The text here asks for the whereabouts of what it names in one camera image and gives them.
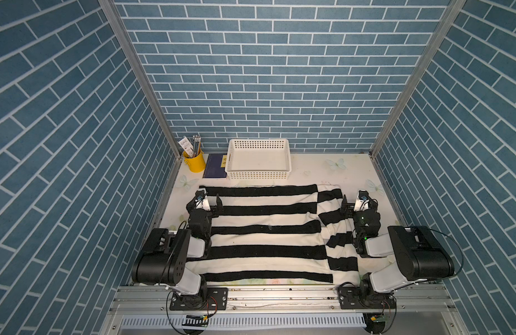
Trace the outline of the black white striped pillowcase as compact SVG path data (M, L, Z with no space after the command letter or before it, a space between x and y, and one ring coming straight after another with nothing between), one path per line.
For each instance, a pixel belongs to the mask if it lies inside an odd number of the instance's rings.
M208 283L349 282L358 285L353 224L337 185L205 188L223 203L212 220L211 249L186 267Z

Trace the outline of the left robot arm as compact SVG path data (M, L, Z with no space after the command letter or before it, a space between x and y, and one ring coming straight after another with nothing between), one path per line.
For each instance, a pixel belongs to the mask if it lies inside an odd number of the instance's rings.
M212 220L223 211L221 199L207 205L207 199L188 203L188 225L176 233L166 228L150 232L132 265L132 281L161 285L184 297L206 299L206 279L186 267L188 260L203 260L211 249Z

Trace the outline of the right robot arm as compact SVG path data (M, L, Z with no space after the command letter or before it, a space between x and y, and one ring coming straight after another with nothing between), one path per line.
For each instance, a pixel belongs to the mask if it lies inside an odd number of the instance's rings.
M446 279L456 274L452 258L424 226L381 228L378 203L369 197L349 203L344 198L340 213L354 223L351 242L362 258L386 258L395 262L364 275L359 284L361 299L386 297L398 289L417 283Z

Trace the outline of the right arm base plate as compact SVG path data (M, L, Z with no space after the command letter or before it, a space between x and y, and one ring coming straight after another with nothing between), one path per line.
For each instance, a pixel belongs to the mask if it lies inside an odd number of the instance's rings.
M396 300L391 293L375 293L371 289L354 286L337 288L340 308L346 309L395 309Z

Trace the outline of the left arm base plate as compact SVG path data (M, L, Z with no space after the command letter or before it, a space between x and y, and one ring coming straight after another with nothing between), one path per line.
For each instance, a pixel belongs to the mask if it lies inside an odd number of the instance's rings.
M170 311L224 311L227 308L227 288L207 288L198 295L174 294L169 299Z

